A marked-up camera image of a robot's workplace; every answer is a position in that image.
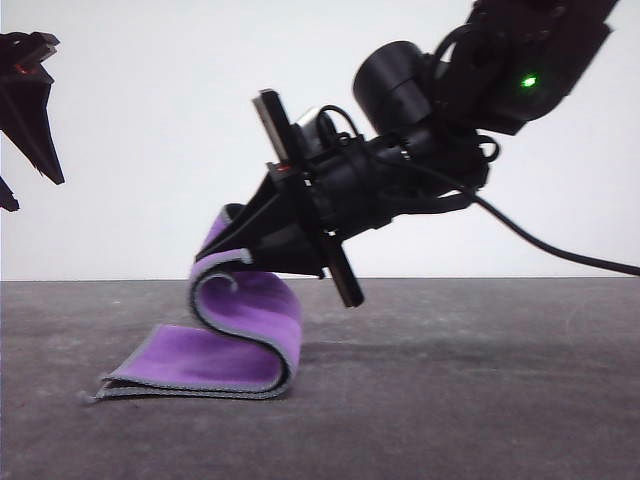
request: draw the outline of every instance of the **gray floor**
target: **gray floor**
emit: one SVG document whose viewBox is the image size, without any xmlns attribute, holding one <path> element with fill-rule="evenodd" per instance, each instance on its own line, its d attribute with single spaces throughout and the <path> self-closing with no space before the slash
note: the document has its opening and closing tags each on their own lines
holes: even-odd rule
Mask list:
<svg viewBox="0 0 640 480">
<path fill-rule="evenodd" d="M 302 367 L 274 401 L 83 407 L 184 282 L 2 285 L 3 479 L 640 478 L 640 281 L 291 281 Z"/>
</svg>

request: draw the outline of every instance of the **black cable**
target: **black cable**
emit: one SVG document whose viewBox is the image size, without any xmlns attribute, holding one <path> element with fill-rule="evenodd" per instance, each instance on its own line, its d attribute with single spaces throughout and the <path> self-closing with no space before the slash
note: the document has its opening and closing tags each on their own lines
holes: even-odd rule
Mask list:
<svg viewBox="0 0 640 480">
<path fill-rule="evenodd" d="M 455 190 L 458 190 L 460 193 L 467 196 L 467 198 L 469 198 L 470 200 L 473 200 L 475 203 L 483 207 L 485 210 L 487 210 L 489 213 L 495 216 L 498 220 L 500 220 L 512 231 L 517 233 L 524 240 L 534 245 L 535 247 L 538 247 L 539 249 L 547 253 L 550 253 L 551 255 L 555 255 L 556 257 L 560 257 L 565 260 L 569 260 L 571 262 L 588 265 L 590 267 L 602 268 L 604 270 L 611 270 L 613 272 L 625 273 L 627 275 L 640 276 L 640 267 L 635 267 L 633 265 L 625 265 L 622 263 L 610 262 L 607 260 L 601 260 L 593 257 L 586 257 L 584 255 L 578 255 L 576 253 L 560 250 L 559 248 L 556 248 L 552 245 L 549 245 L 539 240 L 538 238 L 534 237 L 533 235 L 531 235 L 530 233 L 526 232 L 521 227 L 516 225 L 511 219 L 509 219 L 509 217 L 507 217 L 505 214 L 503 214 L 500 210 L 495 208 L 489 202 L 487 202 L 483 198 L 476 195 L 476 193 L 472 189 L 458 183 L 453 178 L 450 178 L 447 175 L 444 175 L 438 172 L 437 170 L 432 170 L 431 168 L 425 167 L 423 165 L 416 165 L 414 163 L 409 163 L 409 162 L 385 160 L 379 157 L 375 157 L 375 158 L 380 163 L 384 163 L 386 165 L 391 165 L 398 168 L 407 168 L 410 170 L 414 170 L 414 171 L 429 175 L 431 177 L 437 178 L 443 183 L 449 184 L 452 188 L 454 188 Z"/>
<path fill-rule="evenodd" d="M 320 111 L 316 115 L 316 129 L 318 130 L 318 132 L 320 131 L 320 118 L 324 112 L 336 112 L 340 114 L 342 118 L 344 118 L 347 121 L 347 123 L 349 123 L 349 127 L 351 127 L 351 130 L 353 130 L 353 134 L 356 137 L 360 136 L 360 131 L 358 130 L 358 127 L 356 127 L 356 124 L 351 119 L 349 114 L 336 105 L 325 105 L 320 109 Z"/>
<path fill-rule="evenodd" d="M 455 30 L 451 31 L 438 45 L 436 51 L 433 52 L 433 56 L 429 60 L 425 72 L 423 74 L 423 88 L 425 89 L 425 93 L 427 95 L 427 99 L 431 102 L 432 108 L 437 110 L 438 104 L 434 102 L 434 83 L 436 81 L 436 72 L 438 66 L 442 62 L 442 58 L 444 54 L 447 53 L 447 50 L 451 48 L 453 45 L 457 44 L 462 37 L 468 35 L 470 33 L 483 33 L 486 34 L 486 27 L 483 25 L 467 23 L 465 25 L 461 25 Z"/>
</svg>

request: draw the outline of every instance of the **cloth fold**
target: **cloth fold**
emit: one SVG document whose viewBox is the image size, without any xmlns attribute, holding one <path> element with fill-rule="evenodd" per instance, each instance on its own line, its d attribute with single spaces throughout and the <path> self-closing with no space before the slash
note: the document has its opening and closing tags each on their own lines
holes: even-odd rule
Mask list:
<svg viewBox="0 0 640 480">
<path fill-rule="evenodd" d="M 231 223 L 227 207 L 205 243 Z M 160 325 L 116 370 L 103 377 L 95 398 L 198 396 L 264 399 L 279 395 L 298 369 L 300 304 L 269 272 L 233 271 L 252 263 L 247 249 L 196 262 L 189 304 L 206 329 Z"/>
</svg>

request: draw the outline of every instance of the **green led light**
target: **green led light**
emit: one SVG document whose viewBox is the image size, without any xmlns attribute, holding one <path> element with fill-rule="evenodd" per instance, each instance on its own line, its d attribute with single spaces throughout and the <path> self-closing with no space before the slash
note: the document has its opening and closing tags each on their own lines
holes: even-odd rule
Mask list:
<svg viewBox="0 0 640 480">
<path fill-rule="evenodd" d="M 535 87 L 537 84 L 538 84 L 538 77 L 535 75 L 527 75 L 522 79 L 522 82 L 520 83 L 520 85 L 522 85 L 523 88 L 532 88 L 532 87 Z"/>
</svg>

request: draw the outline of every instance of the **white background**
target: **white background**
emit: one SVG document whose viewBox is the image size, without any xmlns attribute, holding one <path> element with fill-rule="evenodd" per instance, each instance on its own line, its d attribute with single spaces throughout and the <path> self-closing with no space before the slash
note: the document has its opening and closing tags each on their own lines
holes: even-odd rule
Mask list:
<svg viewBox="0 0 640 480">
<path fill-rule="evenodd" d="M 274 154 L 250 102 L 277 89 L 292 118 L 351 96 L 358 66 L 398 39 L 433 51 L 468 0 L 4 0 L 2 31 L 52 32 L 49 115 L 67 183 L 3 143 L 21 210 L 2 214 L 5 280 L 184 278 L 224 203 L 246 202 Z M 640 4 L 573 95 L 502 137 L 483 195 L 542 239 L 640 263 Z M 396 218 L 345 244 L 359 276 L 609 275 L 547 256 L 479 207 Z"/>
</svg>

